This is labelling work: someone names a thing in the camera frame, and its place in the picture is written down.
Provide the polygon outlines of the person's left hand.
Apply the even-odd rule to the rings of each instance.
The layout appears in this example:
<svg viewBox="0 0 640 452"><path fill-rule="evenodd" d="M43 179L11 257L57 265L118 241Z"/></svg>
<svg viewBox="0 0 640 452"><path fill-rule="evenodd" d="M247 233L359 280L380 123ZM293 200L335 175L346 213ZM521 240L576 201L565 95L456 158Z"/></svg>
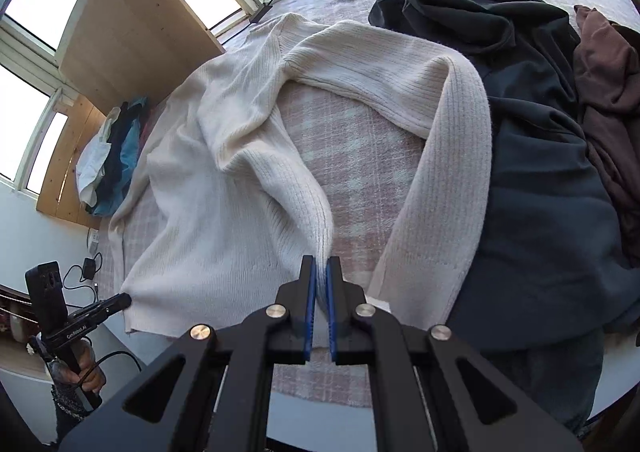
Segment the person's left hand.
<svg viewBox="0 0 640 452"><path fill-rule="evenodd" d="M50 375L55 383L76 385L81 380L81 389L85 392L99 394L106 384L106 377L101 368L96 365L96 354L87 340L82 339L73 346L73 355L80 367L78 373L72 371L65 362L53 361Z"/></svg>

